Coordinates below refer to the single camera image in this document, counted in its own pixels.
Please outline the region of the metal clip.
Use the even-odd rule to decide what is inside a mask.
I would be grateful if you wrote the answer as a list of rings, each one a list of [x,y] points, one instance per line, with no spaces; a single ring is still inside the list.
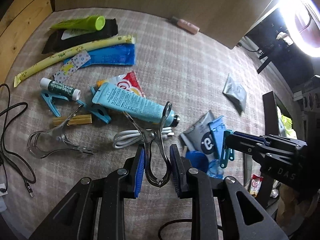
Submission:
[[[76,116],[76,113],[82,109],[83,106],[83,104],[80,104],[76,107],[58,126],[47,131],[37,131],[29,135],[27,150],[31,155],[37,159],[43,159],[60,151],[75,151],[90,155],[98,153],[98,150],[95,148],[72,143],[65,133],[68,122]]]
[[[144,157],[145,175],[148,182],[155,187],[163,187],[164,185],[166,185],[169,182],[170,176],[171,176],[171,170],[172,170],[171,163],[165,153],[163,138],[162,138],[162,131],[164,128],[164,124],[167,118],[169,117],[171,110],[172,110],[172,103],[168,101],[164,106],[162,117],[160,119],[158,127],[154,129],[145,129],[140,127],[135,122],[135,120],[131,117],[131,115],[129,115],[129,113],[123,111],[123,114],[135,126],[135,128],[138,130],[139,134],[142,137],[142,141],[144,145],[144,155],[145,155]],[[153,143],[155,143],[158,146],[159,152],[166,165],[166,172],[162,178],[157,178],[151,170]]]

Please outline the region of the light blue cream tube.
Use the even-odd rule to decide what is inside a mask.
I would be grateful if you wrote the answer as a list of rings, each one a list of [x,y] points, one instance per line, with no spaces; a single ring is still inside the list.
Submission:
[[[126,112],[142,121],[158,124],[163,116],[164,106],[124,90],[109,82],[104,83],[95,93],[93,104],[108,109]]]

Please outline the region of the grey sachet with logo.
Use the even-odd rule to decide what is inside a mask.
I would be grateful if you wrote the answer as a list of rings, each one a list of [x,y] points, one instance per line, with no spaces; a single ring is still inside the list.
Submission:
[[[180,138],[189,151],[199,151],[203,153],[209,161],[214,159],[215,143],[208,124],[214,120],[214,115],[212,111],[209,110],[189,129],[180,134]]]

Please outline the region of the blue bottle cap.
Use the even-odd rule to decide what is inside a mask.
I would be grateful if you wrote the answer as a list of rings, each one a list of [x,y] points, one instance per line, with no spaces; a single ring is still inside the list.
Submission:
[[[185,158],[190,160],[192,167],[207,173],[209,161],[204,153],[199,151],[188,151],[185,154]]]

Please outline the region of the white power strip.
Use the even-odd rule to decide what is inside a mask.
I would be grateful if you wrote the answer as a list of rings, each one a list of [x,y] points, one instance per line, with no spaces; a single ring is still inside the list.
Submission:
[[[0,184],[0,213],[4,212],[7,209],[7,206],[4,201],[4,196],[7,195],[8,192],[5,189],[5,184]]]

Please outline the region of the wooden clothespin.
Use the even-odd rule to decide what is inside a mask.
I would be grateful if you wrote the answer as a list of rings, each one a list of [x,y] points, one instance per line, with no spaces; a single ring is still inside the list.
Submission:
[[[63,123],[67,119],[66,116],[62,117],[55,117],[53,118],[53,126],[59,126],[61,123]],[[74,126],[74,125],[86,125],[92,123],[92,115],[91,114],[81,114],[76,115],[69,120],[67,123],[68,126]]]

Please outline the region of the blue plastic clip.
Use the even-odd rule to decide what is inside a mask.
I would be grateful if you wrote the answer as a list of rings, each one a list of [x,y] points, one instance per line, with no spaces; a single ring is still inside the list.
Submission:
[[[69,101],[69,98],[63,96],[63,95],[59,95],[59,94],[54,94],[52,92],[49,92],[47,90],[42,90],[41,91],[41,96],[43,98],[43,100],[46,102],[47,106],[49,107],[49,109],[52,111],[52,113],[56,116],[56,117],[61,117],[61,114],[59,112],[59,110],[57,109],[56,105],[55,105],[55,100],[65,100],[65,101]]]
[[[98,119],[102,120],[104,123],[109,124],[111,121],[111,117],[108,115],[107,110],[98,104],[87,104],[80,100],[81,91],[79,89],[74,89],[72,94],[72,99],[76,99],[76,102],[79,104],[75,110],[74,115],[79,110],[86,110],[87,112],[95,115]]]

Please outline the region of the green white lip balm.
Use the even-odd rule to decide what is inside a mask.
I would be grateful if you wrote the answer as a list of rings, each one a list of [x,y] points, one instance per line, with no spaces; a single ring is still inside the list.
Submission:
[[[48,90],[51,93],[65,96],[73,101],[79,100],[81,95],[81,90],[64,85],[63,83],[58,83],[45,77],[40,80],[40,87]]]

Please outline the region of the pink small bottle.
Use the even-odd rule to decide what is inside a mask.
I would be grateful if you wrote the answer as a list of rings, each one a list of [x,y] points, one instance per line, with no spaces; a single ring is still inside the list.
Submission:
[[[189,33],[196,35],[199,32],[199,27],[191,24],[190,22],[180,19],[180,18],[176,18],[174,16],[172,16],[172,18],[170,19],[170,22],[186,31],[188,31]]]

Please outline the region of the red white snack packet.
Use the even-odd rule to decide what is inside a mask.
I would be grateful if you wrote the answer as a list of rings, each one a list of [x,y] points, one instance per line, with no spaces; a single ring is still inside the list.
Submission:
[[[139,80],[137,79],[136,73],[134,71],[110,77],[108,79],[99,80],[96,82],[96,85],[99,88],[106,82],[111,83],[124,90],[133,92],[139,96],[145,97],[144,91],[142,90]]]

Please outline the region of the blue foil packet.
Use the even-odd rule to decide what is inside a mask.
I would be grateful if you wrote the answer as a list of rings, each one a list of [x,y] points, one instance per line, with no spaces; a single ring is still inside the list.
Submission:
[[[97,64],[132,66],[136,63],[134,44],[119,44],[86,52],[90,59],[81,66],[82,68]]]

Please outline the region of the long yellow tea stick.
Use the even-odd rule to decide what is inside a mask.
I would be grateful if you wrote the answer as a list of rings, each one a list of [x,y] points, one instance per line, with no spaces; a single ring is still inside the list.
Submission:
[[[136,35],[121,35],[121,36],[115,36],[115,37],[107,38],[103,40],[87,42],[78,46],[74,46],[69,49],[65,49],[61,52],[55,53],[39,61],[38,63],[32,65],[28,69],[18,73],[14,77],[14,88],[16,88],[22,81],[29,78],[30,76],[42,71],[43,69],[51,66],[52,64],[65,60],[69,57],[72,57],[83,50],[86,50],[87,52],[89,52],[95,49],[100,49],[100,48],[105,48],[105,47],[110,47],[110,46],[115,46],[120,44],[135,44],[136,42],[137,42]]]

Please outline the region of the black wipes pack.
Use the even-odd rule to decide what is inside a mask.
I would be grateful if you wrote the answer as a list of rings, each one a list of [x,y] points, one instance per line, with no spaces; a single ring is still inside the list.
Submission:
[[[57,53],[83,43],[103,40],[118,35],[117,20],[107,19],[104,27],[99,31],[80,29],[60,29],[54,31],[44,45],[42,54]]]

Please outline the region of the green tube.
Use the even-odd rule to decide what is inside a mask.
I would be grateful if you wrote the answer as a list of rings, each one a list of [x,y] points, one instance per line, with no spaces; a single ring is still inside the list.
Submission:
[[[56,23],[51,26],[51,29],[80,29],[87,31],[99,31],[103,29],[105,22],[106,20],[104,16],[89,16],[87,18],[78,18]]]

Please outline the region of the wooden board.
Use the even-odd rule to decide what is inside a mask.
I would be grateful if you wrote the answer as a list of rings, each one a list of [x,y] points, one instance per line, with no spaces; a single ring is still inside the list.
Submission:
[[[36,28],[53,12],[50,0],[14,0],[1,19],[1,83]]]

